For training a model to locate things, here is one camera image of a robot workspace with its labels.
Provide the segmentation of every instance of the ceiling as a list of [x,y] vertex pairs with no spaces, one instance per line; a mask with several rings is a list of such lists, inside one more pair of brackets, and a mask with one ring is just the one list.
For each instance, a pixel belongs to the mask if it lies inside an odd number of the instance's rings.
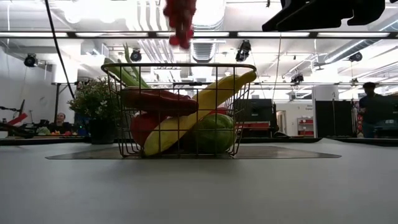
[[[97,6],[100,1],[105,0],[92,0],[90,3],[91,11],[100,10]],[[208,2],[208,0],[198,0],[198,2]],[[50,1],[52,9],[52,16],[57,31],[75,30],[75,31],[109,31],[109,30],[130,30],[126,25],[126,18],[139,20],[138,14],[134,15],[131,8],[128,7],[128,1],[112,1],[107,3],[107,13],[112,12],[116,17],[112,23],[102,22],[99,18],[95,17],[94,12],[92,18],[82,18],[80,22],[70,23],[65,18],[65,11],[71,1]],[[398,3],[386,3],[387,7],[380,19],[368,26],[349,27],[345,24],[337,29],[328,29],[333,31],[377,31],[375,27],[382,24],[383,21],[396,16],[398,18]],[[272,16],[278,13],[281,9],[278,0],[272,0],[270,8],[266,8],[266,1],[244,1],[244,0],[226,0],[226,8],[224,13],[224,21],[222,30],[261,30],[263,23],[268,21]],[[160,24],[159,15],[156,22]],[[45,10],[45,5],[42,1],[8,1],[0,0],[0,30],[50,30],[49,20]],[[57,56],[54,52],[50,52],[53,47],[53,40],[32,40],[32,39],[0,39],[4,44],[9,44],[11,49],[20,49],[24,52],[26,49],[36,50],[38,57],[42,60],[56,62]],[[121,40],[121,39],[100,39],[96,40],[98,44],[104,43],[111,51],[109,54],[112,57],[118,57],[122,52],[122,44],[127,42],[128,45],[133,47],[140,47],[137,40]],[[218,39],[218,47],[216,48],[215,56],[212,62],[215,63],[236,63],[235,55],[237,48],[242,40],[239,39]],[[75,52],[69,51],[70,45],[80,45],[82,40],[60,40],[60,46],[63,53],[66,55],[74,55],[80,63],[85,63],[85,59]],[[328,82],[333,77],[333,82],[348,82],[352,77],[360,77],[360,75],[371,74],[379,68],[394,63],[396,61],[395,55],[398,53],[395,47],[398,45],[395,40],[382,40],[364,50],[363,60],[360,62],[339,61],[331,65],[324,66],[324,70],[317,71],[313,63],[317,61],[317,55],[325,55],[335,51],[339,47],[347,44],[350,40],[343,39],[250,39],[252,51],[250,56],[244,63],[255,65],[258,70],[260,81],[274,82],[277,78],[278,82],[283,80],[290,81],[290,76],[296,71],[294,68],[306,61],[304,66],[299,67],[300,72],[305,76],[305,82]],[[180,49],[172,49],[176,62],[190,62],[191,52],[186,52]],[[142,52],[142,61],[150,62],[145,52]],[[98,70],[99,65],[89,65],[96,67]],[[219,75],[223,76],[225,72],[233,72],[232,69],[219,69]],[[360,82],[377,82],[386,77],[394,76],[398,72],[398,68],[393,67],[388,72],[378,73],[376,75],[368,75],[366,78],[359,79]],[[191,75],[190,70],[182,70],[181,77]]]

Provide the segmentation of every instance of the ventilation duct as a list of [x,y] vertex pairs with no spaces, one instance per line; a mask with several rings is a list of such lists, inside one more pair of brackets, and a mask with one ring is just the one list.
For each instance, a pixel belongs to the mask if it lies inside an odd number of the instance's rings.
[[[225,7],[225,0],[198,0],[197,11],[192,21],[194,30],[221,30],[224,21]],[[216,44],[193,43],[192,45],[192,57],[194,61],[198,63],[207,63],[213,59],[216,52]]]
[[[379,32],[397,32],[398,31],[398,14],[381,22],[380,25],[376,26],[372,30],[379,31]],[[334,52],[327,54],[323,58],[323,61],[325,63],[335,63],[344,58],[348,58],[349,56],[355,54],[356,52],[359,52],[360,50],[363,50],[366,47],[369,47],[370,45],[373,45],[379,41],[380,41],[380,39],[350,41],[347,44],[345,44],[342,47],[335,50]]]

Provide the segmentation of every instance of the wall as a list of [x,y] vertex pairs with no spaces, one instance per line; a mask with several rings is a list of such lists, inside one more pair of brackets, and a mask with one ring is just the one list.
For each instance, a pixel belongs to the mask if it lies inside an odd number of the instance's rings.
[[[11,57],[0,49],[0,105],[19,108],[25,99],[24,122],[38,122],[40,119],[53,121],[55,90],[51,85],[52,73],[41,68],[27,68],[22,60]],[[12,119],[14,112],[0,110],[0,119]]]
[[276,102],[276,110],[286,111],[286,134],[289,136],[298,135],[297,118],[313,116],[311,101]]

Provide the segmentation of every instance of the person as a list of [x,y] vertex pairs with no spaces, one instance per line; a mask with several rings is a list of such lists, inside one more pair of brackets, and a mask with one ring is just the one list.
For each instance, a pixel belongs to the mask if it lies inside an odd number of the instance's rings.
[[70,123],[65,122],[65,114],[64,113],[59,113],[57,114],[57,122],[52,123],[49,126],[49,130],[51,133],[54,133],[56,131],[59,131],[60,134],[65,134],[67,131],[72,131],[72,126]]
[[366,109],[368,108],[369,99],[373,97],[380,97],[381,95],[374,92],[376,84],[367,82],[363,85],[366,96],[359,100],[359,111],[358,113],[363,116],[363,136],[365,138],[374,138],[374,127],[378,122],[377,118],[367,116]]

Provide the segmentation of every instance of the black wire basket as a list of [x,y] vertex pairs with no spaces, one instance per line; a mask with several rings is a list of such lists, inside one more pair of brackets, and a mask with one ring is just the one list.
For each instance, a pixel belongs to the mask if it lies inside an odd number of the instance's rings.
[[[216,81],[154,83],[149,89],[141,79],[141,73],[148,68],[167,71],[193,67],[212,67]],[[127,85],[131,78],[125,80],[122,75],[132,68],[137,86]],[[101,69],[108,75],[111,99],[119,106],[115,122],[123,157],[231,157],[238,153],[246,99],[250,83],[257,77],[254,66],[107,63]],[[218,77],[219,71],[225,76]]]

